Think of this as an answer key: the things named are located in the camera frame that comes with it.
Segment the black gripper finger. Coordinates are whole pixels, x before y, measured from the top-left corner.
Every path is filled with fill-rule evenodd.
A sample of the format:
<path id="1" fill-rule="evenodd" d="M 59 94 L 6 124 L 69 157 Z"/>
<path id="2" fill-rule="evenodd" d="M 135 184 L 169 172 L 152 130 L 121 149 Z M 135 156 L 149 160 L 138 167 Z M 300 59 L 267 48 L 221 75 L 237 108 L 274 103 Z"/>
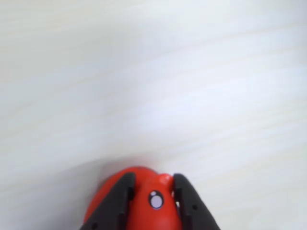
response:
<path id="1" fill-rule="evenodd" d="M 179 203 L 183 230 L 220 230 L 211 212 L 186 176 L 176 173 L 174 198 Z"/>
<path id="2" fill-rule="evenodd" d="M 135 181 L 135 173 L 124 174 L 80 229 L 124 230 L 127 225 L 129 203 L 134 198 Z"/>

